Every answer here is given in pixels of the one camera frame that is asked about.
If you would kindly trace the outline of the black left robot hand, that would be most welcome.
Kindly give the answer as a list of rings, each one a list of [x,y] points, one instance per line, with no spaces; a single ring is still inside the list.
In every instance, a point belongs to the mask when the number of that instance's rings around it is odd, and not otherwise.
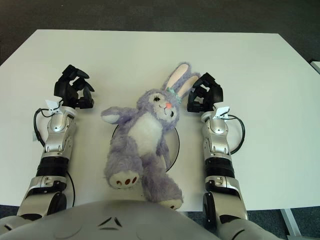
[[[55,83],[54,96],[61,97],[65,107],[93,108],[95,102],[91,92],[95,90],[86,81],[89,78],[87,73],[69,64]]]

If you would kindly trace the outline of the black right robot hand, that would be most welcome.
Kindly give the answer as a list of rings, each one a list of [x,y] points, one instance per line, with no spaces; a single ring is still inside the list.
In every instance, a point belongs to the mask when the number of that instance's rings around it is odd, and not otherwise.
[[[188,112],[210,112],[215,103],[223,102],[223,89],[208,72],[202,75],[192,88],[194,91],[188,95]]]

